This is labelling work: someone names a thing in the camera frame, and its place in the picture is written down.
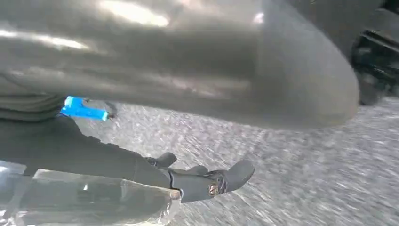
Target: asphalt road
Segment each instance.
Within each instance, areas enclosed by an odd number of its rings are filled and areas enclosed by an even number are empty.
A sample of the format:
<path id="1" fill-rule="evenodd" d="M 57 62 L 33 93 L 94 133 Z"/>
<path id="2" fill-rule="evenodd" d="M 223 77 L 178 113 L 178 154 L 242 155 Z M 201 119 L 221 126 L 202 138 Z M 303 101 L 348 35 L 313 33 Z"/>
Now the asphalt road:
<path id="1" fill-rule="evenodd" d="M 83 133 L 143 155 L 173 152 L 173 166 L 210 170 L 251 160 L 244 188 L 184 205 L 173 226 L 399 225 L 399 99 L 361 108 L 346 125 L 275 131 L 200 116 L 117 105 L 117 119 L 78 119 Z"/>

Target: blue clip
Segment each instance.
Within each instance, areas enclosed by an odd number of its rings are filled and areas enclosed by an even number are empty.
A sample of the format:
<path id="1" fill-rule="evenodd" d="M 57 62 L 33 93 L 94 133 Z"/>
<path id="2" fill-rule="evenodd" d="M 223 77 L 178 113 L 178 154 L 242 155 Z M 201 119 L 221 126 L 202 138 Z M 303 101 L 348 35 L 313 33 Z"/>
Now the blue clip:
<path id="1" fill-rule="evenodd" d="M 109 113 L 106 110 L 85 107 L 83 98 L 67 97 L 61 114 L 106 121 Z"/>

